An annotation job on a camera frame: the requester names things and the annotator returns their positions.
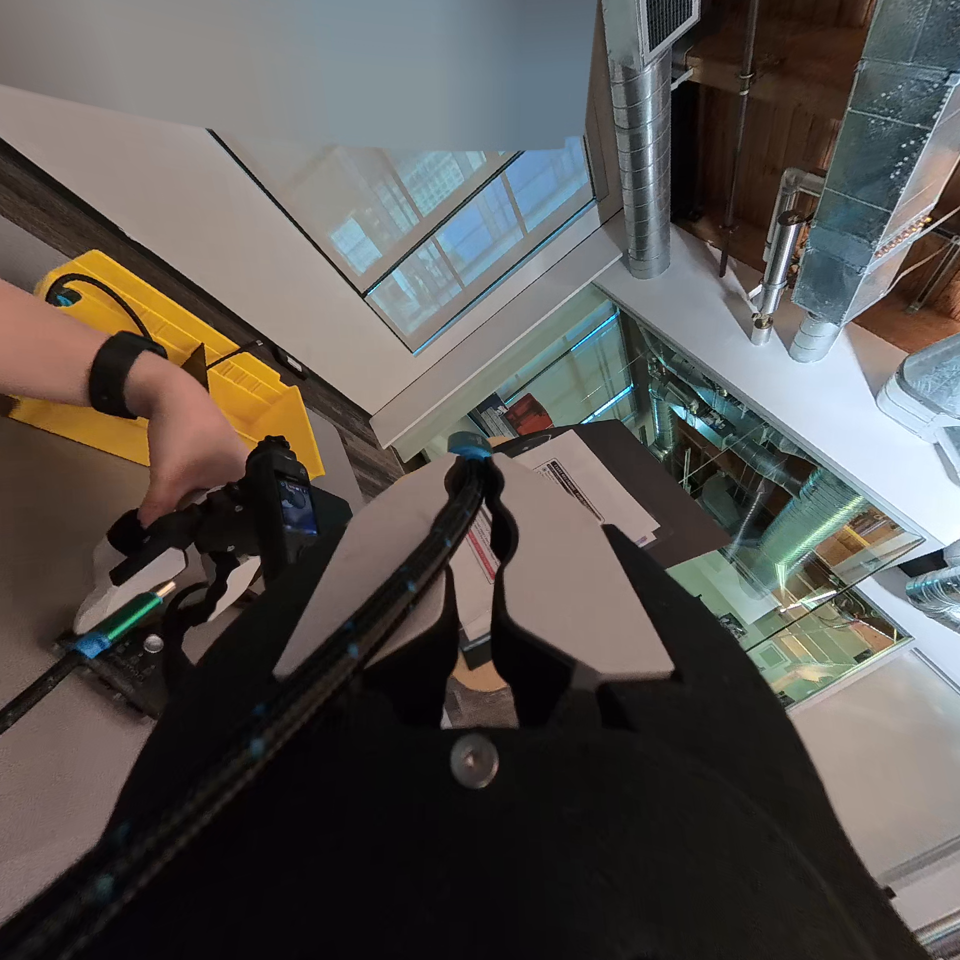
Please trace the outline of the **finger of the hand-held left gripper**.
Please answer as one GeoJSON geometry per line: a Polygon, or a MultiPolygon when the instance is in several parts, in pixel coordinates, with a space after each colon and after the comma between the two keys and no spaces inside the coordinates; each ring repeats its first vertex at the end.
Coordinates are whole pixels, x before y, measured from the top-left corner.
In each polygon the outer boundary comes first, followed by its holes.
{"type": "Polygon", "coordinates": [[[199,630],[202,638],[213,637],[212,625],[241,602],[260,576],[257,556],[187,551],[186,558],[183,582],[174,589],[161,617],[166,661],[189,661],[184,651],[188,635],[199,630]]]}
{"type": "Polygon", "coordinates": [[[74,636],[80,637],[93,631],[98,624],[141,594],[160,592],[163,596],[174,582],[175,575],[171,573],[138,573],[120,584],[114,584],[110,577],[106,577],[80,603],[74,617],[74,636]]]}

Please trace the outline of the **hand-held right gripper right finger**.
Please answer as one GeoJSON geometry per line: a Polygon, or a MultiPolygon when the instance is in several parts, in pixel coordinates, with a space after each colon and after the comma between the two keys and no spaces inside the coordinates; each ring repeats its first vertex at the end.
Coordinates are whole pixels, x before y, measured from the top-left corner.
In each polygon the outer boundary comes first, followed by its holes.
{"type": "Polygon", "coordinates": [[[489,460],[495,669],[519,726],[544,727],[572,694],[668,680],[675,664],[600,524],[508,456],[489,460]]]}

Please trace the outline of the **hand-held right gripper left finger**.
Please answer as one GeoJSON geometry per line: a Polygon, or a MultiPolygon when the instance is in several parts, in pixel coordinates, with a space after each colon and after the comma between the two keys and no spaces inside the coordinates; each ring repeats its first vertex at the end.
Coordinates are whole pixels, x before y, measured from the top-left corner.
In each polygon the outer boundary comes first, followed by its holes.
{"type": "MultiPolygon", "coordinates": [[[[455,458],[440,458],[395,482],[352,519],[307,602],[273,677],[285,680],[321,647],[426,538],[447,504],[455,458]]],[[[441,724],[459,653],[460,617],[445,568],[370,659],[361,687],[406,724],[441,724]]]]}

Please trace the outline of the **silver hdmi port hub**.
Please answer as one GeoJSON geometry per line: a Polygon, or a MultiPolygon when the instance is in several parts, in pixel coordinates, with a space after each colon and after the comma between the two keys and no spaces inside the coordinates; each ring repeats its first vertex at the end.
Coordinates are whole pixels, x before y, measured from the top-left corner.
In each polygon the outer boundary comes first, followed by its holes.
{"type": "Polygon", "coordinates": [[[113,702],[156,720],[169,699],[164,666],[163,639],[154,629],[140,627],[97,657],[82,658],[74,672],[113,702]]]}

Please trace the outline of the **silver duct elbow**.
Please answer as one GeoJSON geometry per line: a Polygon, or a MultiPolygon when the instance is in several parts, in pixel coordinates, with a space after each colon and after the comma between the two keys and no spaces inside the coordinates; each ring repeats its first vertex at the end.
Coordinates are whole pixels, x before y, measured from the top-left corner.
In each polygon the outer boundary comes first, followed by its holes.
{"type": "Polygon", "coordinates": [[[938,448],[959,476],[959,334],[907,355],[876,397],[880,411],[938,448]]]}

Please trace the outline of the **framed instruction sheet sign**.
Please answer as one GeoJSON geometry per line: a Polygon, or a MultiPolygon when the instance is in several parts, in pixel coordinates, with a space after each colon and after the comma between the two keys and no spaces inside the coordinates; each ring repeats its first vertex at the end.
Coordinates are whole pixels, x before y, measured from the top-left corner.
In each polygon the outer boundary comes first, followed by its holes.
{"type": "MultiPolygon", "coordinates": [[[[477,440],[565,490],[597,522],[618,527],[666,570],[732,543],[714,520],[640,440],[612,421],[552,427],[517,438],[477,440]]],[[[488,663],[494,582],[499,561],[491,546],[491,514],[482,508],[451,560],[467,669],[488,663]]]]}

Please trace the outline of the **yellow plastic bin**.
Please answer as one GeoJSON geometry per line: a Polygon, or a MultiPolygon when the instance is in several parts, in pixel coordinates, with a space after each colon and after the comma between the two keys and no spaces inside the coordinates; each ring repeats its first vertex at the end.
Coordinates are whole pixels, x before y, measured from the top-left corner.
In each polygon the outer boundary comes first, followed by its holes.
{"type": "MultiPolygon", "coordinates": [[[[281,436],[314,479],[326,473],[299,389],[100,250],[49,271],[34,294],[77,321],[110,335],[146,334],[172,363],[206,384],[249,450],[281,436]]],[[[126,461],[149,465],[147,426],[80,407],[13,398],[12,420],[126,461]]]]}

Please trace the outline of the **red box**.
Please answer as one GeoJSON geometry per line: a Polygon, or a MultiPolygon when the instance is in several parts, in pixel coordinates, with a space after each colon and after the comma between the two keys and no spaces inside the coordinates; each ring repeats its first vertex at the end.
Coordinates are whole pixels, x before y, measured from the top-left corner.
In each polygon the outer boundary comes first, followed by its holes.
{"type": "Polygon", "coordinates": [[[529,391],[507,407],[505,419],[516,436],[520,437],[530,436],[554,427],[551,415],[529,391]]]}

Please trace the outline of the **black wristband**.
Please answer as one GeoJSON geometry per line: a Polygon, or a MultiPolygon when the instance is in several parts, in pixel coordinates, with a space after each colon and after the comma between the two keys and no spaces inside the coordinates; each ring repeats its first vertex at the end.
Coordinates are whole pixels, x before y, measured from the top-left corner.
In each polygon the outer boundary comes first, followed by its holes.
{"type": "Polygon", "coordinates": [[[119,331],[109,336],[93,358],[87,378],[90,407],[103,415],[125,421],[138,417],[126,402],[126,382],[142,354],[168,359],[165,347],[143,335],[119,331]]]}

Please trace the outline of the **large window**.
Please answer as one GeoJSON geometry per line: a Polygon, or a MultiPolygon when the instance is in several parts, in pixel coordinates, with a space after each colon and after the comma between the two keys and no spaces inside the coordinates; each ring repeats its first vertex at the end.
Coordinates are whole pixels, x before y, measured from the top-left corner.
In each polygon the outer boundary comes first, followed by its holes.
{"type": "Polygon", "coordinates": [[[207,130],[418,354],[595,205],[587,141],[388,150],[207,130]]]}

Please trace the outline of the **silver pipe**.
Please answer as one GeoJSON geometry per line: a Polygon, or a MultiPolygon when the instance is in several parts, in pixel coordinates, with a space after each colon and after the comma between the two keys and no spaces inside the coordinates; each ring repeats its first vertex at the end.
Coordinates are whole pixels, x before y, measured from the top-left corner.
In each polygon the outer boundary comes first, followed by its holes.
{"type": "Polygon", "coordinates": [[[797,209],[797,198],[819,199],[825,181],[824,171],[807,172],[796,167],[787,168],[781,175],[763,250],[762,281],[750,293],[750,342],[754,346],[764,346],[770,340],[773,315],[786,292],[802,228],[810,220],[810,214],[797,209]]]}

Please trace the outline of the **thin dark ceiling rod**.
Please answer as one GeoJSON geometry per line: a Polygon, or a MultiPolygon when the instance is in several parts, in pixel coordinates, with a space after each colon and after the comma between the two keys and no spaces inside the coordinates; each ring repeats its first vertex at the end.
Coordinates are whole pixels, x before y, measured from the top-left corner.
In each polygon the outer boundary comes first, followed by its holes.
{"type": "Polygon", "coordinates": [[[745,138],[747,114],[755,77],[755,49],[760,19],[761,1],[750,1],[747,9],[745,35],[743,40],[740,70],[738,75],[737,114],[734,127],[733,150],[730,175],[726,189],[724,215],[721,222],[722,246],[719,260],[718,277],[726,276],[733,232],[736,225],[736,204],[741,167],[743,142],[745,138]]]}

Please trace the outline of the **metal vent grille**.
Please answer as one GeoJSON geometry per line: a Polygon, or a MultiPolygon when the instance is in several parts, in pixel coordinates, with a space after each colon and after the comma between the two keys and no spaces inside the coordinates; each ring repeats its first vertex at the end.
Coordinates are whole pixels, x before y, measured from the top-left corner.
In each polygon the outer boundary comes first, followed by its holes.
{"type": "Polygon", "coordinates": [[[644,64],[654,62],[701,18],[701,1],[637,1],[644,64]]]}

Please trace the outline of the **round silver duct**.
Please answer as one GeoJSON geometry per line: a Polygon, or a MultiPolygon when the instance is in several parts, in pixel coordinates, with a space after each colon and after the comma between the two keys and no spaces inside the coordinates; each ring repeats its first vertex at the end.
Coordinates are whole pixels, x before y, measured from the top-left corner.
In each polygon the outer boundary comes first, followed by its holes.
{"type": "Polygon", "coordinates": [[[643,60],[638,2],[603,1],[602,13],[627,266],[648,281],[670,264],[670,54],[643,60]]]}

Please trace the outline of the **rectangular silver duct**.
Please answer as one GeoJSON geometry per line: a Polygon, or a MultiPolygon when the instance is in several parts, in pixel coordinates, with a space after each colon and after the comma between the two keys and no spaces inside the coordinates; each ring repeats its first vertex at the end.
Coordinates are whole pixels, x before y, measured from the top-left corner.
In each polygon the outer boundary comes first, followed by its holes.
{"type": "Polygon", "coordinates": [[[954,174],[959,3],[873,9],[793,302],[841,328],[882,299],[954,174]]]}

